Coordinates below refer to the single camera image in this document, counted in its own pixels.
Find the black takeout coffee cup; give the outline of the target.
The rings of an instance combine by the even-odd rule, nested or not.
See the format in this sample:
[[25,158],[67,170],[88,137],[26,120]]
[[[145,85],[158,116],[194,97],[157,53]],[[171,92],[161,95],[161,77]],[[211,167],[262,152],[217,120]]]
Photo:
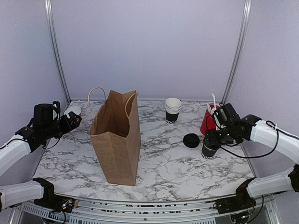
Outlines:
[[208,145],[207,143],[204,143],[202,146],[201,155],[204,159],[211,160],[213,159],[219,148],[219,146]]

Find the brown paper bag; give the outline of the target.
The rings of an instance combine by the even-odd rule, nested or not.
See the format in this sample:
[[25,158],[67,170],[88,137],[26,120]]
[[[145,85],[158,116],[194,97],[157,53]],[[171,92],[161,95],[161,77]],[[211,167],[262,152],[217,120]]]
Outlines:
[[90,138],[108,183],[135,186],[141,148],[138,92],[110,91],[90,129]]

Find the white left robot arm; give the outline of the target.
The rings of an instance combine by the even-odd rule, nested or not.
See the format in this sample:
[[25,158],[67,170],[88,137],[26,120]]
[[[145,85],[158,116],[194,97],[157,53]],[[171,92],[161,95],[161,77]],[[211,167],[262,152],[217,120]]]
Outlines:
[[52,148],[48,145],[49,141],[60,140],[63,135],[78,128],[81,120],[78,107],[61,114],[58,101],[35,105],[30,122],[0,147],[1,210],[32,200],[45,208],[71,212],[73,199],[56,195],[51,182],[33,177],[33,174],[42,150]]

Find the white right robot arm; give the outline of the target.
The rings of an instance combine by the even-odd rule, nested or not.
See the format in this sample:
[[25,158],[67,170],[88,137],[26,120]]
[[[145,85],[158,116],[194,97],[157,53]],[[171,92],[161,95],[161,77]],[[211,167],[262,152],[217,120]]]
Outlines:
[[219,149],[230,153],[229,147],[235,147],[244,140],[252,141],[270,148],[268,153],[247,156],[247,159],[259,159],[278,152],[291,159],[294,166],[280,173],[263,178],[252,178],[242,183],[232,197],[232,206],[241,209],[250,199],[267,194],[299,190],[299,138],[280,129],[270,120],[249,114],[241,118],[234,107],[228,103],[214,106],[206,113],[201,126],[204,135],[202,156],[214,157]]

